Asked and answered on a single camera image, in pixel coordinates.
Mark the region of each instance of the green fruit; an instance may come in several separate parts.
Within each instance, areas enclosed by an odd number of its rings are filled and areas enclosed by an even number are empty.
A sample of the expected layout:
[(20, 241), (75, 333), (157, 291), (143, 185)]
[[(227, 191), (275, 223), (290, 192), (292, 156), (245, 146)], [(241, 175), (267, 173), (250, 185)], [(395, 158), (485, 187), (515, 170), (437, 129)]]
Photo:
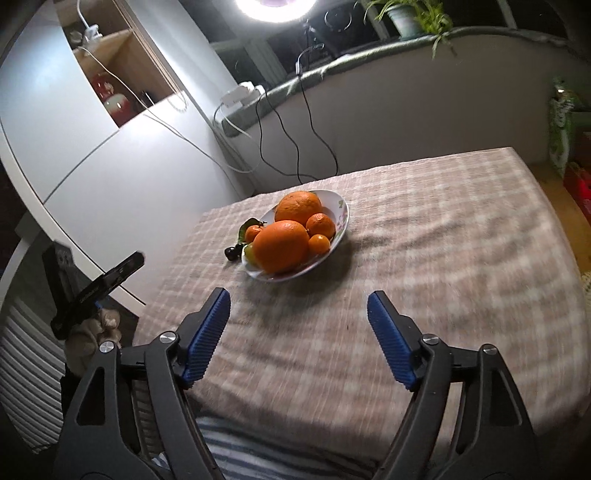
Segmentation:
[(256, 262), (255, 253), (252, 250), (252, 244), (248, 244), (244, 247), (244, 256), (248, 263), (250, 263), (253, 267), (258, 267), (258, 263)]

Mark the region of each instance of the white cable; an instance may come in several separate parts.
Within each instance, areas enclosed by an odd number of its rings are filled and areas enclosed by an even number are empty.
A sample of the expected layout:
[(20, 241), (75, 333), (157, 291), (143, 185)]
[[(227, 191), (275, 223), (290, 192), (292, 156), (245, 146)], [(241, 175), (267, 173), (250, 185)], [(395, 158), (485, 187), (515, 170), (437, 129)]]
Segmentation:
[(80, 0), (77, 0), (77, 2), (76, 2), (76, 10), (78, 10), (78, 16), (80, 17), (80, 20), (82, 20), (82, 23), (84, 23), (84, 26), (88, 30), (90, 28), (90, 25), (88, 24), (88, 22), (86, 21), (86, 19), (82, 15), (82, 12), (80, 11)]
[[(216, 108), (216, 111), (213, 113), (213, 128), (215, 129), (215, 131), (218, 133), (218, 135), (220, 137), (222, 137), (222, 141), (224, 142), (224, 144), (230, 149), (232, 150), (236, 155), (238, 155), (238, 157), (242, 158), (242, 155), (240, 154), (240, 152), (236, 149), (236, 147), (234, 147), (234, 145), (232, 145), (232, 143), (230, 142), (229, 138), (226, 136), (226, 132), (223, 130), (223, 128), (221, 127), (220, 124), (218, 124), (216, 117), (217, 117), (217, 113), (220, 111), (220, 109), (222, 108), (222, 103)], [(228, 117), (226, 117), (224, 115), (224, 113), (222, 112), (222, 115), (224, 117), (224, 119), (226, 121), (228, 121)], [(252, 138), (248, 133), (244, 132), (244, 134), (256, 145), (256, 148), (258, 149), (258, 143), (256, 142), (256, 140), (254, 138)], [(256, 164), (255, 167), (253, 167), (253, 171), (256, 170), (262, 163), (262, 158), (259, 158), (258, 163)]]
[[(214, 121), (214, 122), (216, 121), (216, 113), (218, 113), (218, 112), (222, 112), (222, 105), (223, 105), (223, 104), (221, 103), (221, 104), (220, 104), (220, 106), (219, 106), (219, 107), (217, 107), (217, 109), (216, 109), (215, 113), (213, 114), (213, 121)], [(233, 124), (233, 123), (230, 121), (230, 119), (229, 119), (229, 118), (226, 116), (226, 114), (225, 114), (224, 112), (222, 112), (222, 122), (223, 122), (224, 120), (225, 120), (226, 122), (228, 122), (228, 123), (229, 123), (229, 124), (230, 124), (232, 127), (234, 127), (234, 129), (235, 129), (235, 130), (239, 131), (239, 132), (240, 132), (241, 134), (243, 134), (243, 135), (246, 135), (246, 136), (247, 136), (248, 138), (250, 138), (251, 140), (254, 140), (254, 138), (252, 138), (252, 137), (251, 137), (251, 135), (250, 135), (249, 133), (245, 132), (245, 131), (244, 131), (242, 128), (240, 128), (240, 127), (237, 127), (236, 125), (234, 125), (234, 124)]]
[(168, 101), (168, 103), (170, 104), (170, 106), (171, 106), (172, 108), (174, 108), (174, 109), (175, 109), (177, 112), (184, 113), (184, 112), (186, 112), (186, 111), (187, 111), (187, 108), (188, 108), (189, 106), (188, 106), (188, 104), (187, 104), (187, 99), (185, 98), (185, 96), (184, 96), (184, 95), (181, 95), (181, 98), (183, 99), (183, 108), (177, 108), (177, 107), (176, 107), (176, 105), (175, 105), (175, 104), (173, 104), (173, 103), (170, 101), (170, 97), (168, 97), (168, 98), (167, 98), (167, 101)]
[[(181, 132), (179, 132), (176, 128), (174, 128), (172, 125), (166, 123), (164, 120), (162, 120), (158, 115), (156, 115), (154, 112), (151, 112), (148, 107), (145, 105), (144, 102), (142, 102), (142, 100), (140, 100), (140, 98), (134, 93), (134, 91), (129, 88), (127, 86), (127, 84), (121, 80), (117, 75), (115, 75), (112, 71), (110, 71), (107, 67), (105, 67), (99, 59), (97, 59), (89, 50), (87, 50), (84, 47), (79, 47), (81, 50), (84, 50), (85, 52), (87, 52), (88, 55), (90, 55), (101, 67), (103, 67), (105, 69), (105, 71), (107, 73), (109, 73), (110, 75), (112, 75), (114, 78), (116, 78), (117, 80), (119, 80), (121, 82), (121, 84), (127, 88), (129, 90), (129, 92), (135, 97), (135, 99), (140, 103), (140, 105), (142, 105), (145, 109), (146, 112), (150, 115), (152, 115), (154, 118), (152, 120), (154, 120), (155, 122), (161, 124), (162, 126), (166, 127), (168, 130), (170, 130), (172, 133), (174, 133), (174, 135), (176, 135), (177, 137), (181, 138), (182, 140), (185, 140), (185, 142), (187, 142), (188, 144), (192, 145), (193, 147), (195, 147), (197, 150), (199, 150), (203, 155), (205, 155), (207, 158), (209, 158), (212, 162), (214, 162), (218, 167), (220, 167), (223, 171), (223, 166), (215, 159), (213, 158), (210, 154), (208, 154), (207, 152), (203, 151), (200, 147), (198, 147), (196, 144), (194, 144), (193, 142), (191, 142), (188, 138), (186, 138)], [(232, 167), (230, 164), (228, 164), (227, 162), (223, 162), (224, 166), (228, 167), (230, 170), (233, 170), (237, 173), (244, 173), (244, 174), (248, 174), (248, 173), (252, 173), (255, 171), (256, 167), (258, 167), (258, 164), (255, 168), (251, 169), (251, 170), (239, 170), (238, 168), (234, 168)]]

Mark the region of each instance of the white cabinet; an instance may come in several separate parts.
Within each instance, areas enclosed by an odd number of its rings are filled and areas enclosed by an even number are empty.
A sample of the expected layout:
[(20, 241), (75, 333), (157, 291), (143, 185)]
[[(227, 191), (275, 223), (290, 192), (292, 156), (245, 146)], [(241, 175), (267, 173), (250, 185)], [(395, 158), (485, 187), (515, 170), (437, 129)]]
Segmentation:
[(0, 67), (0, 122), (14, 157), (43, 202), (117, 131), (86, 80), (47, 0)]
[[(173, 96), (150, 111), (223, 161), (209, 126), (190, 101), (184, 106), (182, 98)], [(210, 159), (143, 112), (94, 151), (51, 195), (46, 208), (103, 270), (142, 251), (144, 267), (124, 286), (146, 302), (202, 213), (250, 193), (241, 191), (232, 172), (229, 176), (234, 184)]]

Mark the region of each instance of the red vase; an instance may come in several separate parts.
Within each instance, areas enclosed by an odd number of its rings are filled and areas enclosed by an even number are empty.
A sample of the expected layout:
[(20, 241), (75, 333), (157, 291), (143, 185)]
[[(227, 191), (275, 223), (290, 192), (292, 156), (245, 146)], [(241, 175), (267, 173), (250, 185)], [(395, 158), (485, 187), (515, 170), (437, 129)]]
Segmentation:
[(131, 108), (131, 102), (122, 93), (116, 93), (109, 97), (103, 105), (118, 127), (121, 127), (121, 125), (134, 117), (134, 110)]

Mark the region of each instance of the wooden shelf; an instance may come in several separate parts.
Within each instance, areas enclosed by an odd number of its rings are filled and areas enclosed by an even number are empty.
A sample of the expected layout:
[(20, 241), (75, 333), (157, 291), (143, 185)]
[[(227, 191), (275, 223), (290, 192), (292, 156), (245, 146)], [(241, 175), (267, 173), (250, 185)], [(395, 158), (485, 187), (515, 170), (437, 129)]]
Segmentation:
[[(132, 32), (130, 29), (107, 35), (106, 37), (100, 39), (99, 44), (94, 47), (92, 54), (103, 65), (107, 66), (119, 53), (119, 50), (131, 35)], [(101, 67), (94, 58), (88, 55), (87, 52), (81, 48), (74, 49), (74, 56), (76, 57), (76, 60), (78, 60), (80, 68), (86, 75), (86, 78), (89, 80), (97, 73), (103, 71), (103, 67)]]
[[(84, 30), (78, 17), (76, 0), (55, 1), (64, 33)], [(154, 54), (145, 46), (125, 19), (117, 0), (85, 0), (82, 14), (90, 24), (97, 24), (103, 37), (92, 47), (92, 55), (108, 70), (119, 77), (136, 95), (148, 92), (155, 102), (175, 92), (169, 75), (154, 60)], [(73, 54), (88, 80), (105, 69), (80, 47)], [(116, 93), (125, 95), (132, 104), (134, 96), (116, 79), (111, 79)]]

